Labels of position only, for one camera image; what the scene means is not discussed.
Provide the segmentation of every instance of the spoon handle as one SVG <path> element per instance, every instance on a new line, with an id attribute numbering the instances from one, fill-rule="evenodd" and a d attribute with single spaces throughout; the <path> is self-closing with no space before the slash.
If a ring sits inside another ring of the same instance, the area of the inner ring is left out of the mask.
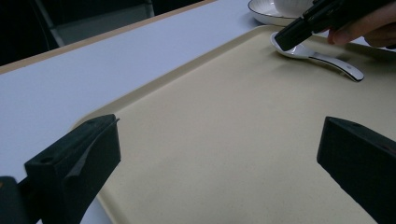
<path id="1" fill-rule="evenodd" d="M 352 80 L 356 81 L 356 82 L 360 82 L 364 79 L 364 74 L 359 71 L 359 69 L 357 69 L 356 67 L 352 66 L 349 63 L 345 63 L 341 60 L 338 60 L 336 58 L 324 55 L 324 54 L 320 54 L 320 53 L 315 53 L 311 56 L 309 56 L 310 59 L 314 59 L 314 60 L 318 60 L 321 61 L 323 63 L 327 63 L 331 66 L 334 66 L 338 69 L 341 69 L 342 71 L 344 71 Z"/>

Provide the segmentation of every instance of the spoon bowl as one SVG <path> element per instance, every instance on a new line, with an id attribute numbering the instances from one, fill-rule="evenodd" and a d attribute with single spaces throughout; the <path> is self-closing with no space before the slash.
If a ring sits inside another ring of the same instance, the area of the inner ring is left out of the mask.
<path id="1" fill-rule="evenodd" d="M 284 51 L 280 48 L 280 46 L 276 43 L 275 36 L 277 33 L 273 33 L 271 35 L 271 43 L 275 47 L 276 51 L 280 54 L 294 59 L 313 59 L 326 64 L 329 64 L 333 67 L 336 67 L 343 71 L 348 77 L 350 77 L 353 81 L 360 82 L 364 79 L 364 74 L 359 71 L 356 67 L 352 66 L 349 63 L 338 60 L 334 57 L 330 57 L 324 54 L 317 53 L 312 49 L 305 47 L 302 44 L 297 45 L 296 47 Z"/>

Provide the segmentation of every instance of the beige tray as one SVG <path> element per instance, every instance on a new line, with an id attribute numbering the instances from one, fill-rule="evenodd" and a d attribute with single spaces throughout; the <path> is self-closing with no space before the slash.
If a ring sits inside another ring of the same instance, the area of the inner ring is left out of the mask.
<path id="1" fill-rule="evenodd" d="M 99 199 L 114 223 L 375 223 L 316 161 L 326 116 L 396 139 L 396 54 L 307 45 L 355 83 L 274 52 L 259 27 L 93 112 L 115 113 L 121 163 Z"/>

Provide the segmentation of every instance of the spoon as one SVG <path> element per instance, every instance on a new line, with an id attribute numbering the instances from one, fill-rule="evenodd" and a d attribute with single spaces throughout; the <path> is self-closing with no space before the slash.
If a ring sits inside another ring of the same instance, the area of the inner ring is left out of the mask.
<path id="1" fill-rule="evenodd" d="M 350 65 L 349 63 L 345 63 L 336 58 L 314 52 L 312 49 L 309 49 L 302 44 L 297 45 L 293 49 L 283 51 L 275 41 L 276 34 L 277 32 L 271 35 L 271 43 L 276 48 L 276 51 L 279 52 L 280 54 L 295 59 L 313 59 L 313 60 L 321 61 L 323 63 L 327 63 L 331 66 L 340 69 L 347 76 L 349 76 L 352 80 L 356 82 L 360 82 L 364 79 L 364 74 L 361 71 L 359 71 L 359 69 Z"/>

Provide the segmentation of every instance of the white tabletop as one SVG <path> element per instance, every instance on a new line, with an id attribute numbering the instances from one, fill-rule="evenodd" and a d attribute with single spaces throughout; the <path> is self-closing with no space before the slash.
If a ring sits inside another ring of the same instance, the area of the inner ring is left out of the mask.
<path id="1" fill-rule="evenodd" d="M 259 25 L 248 0 L 219 0 L 0 75 L 0 175 L 91 111 Z M 82 223 L 110 223 L 94 201 Z"/>

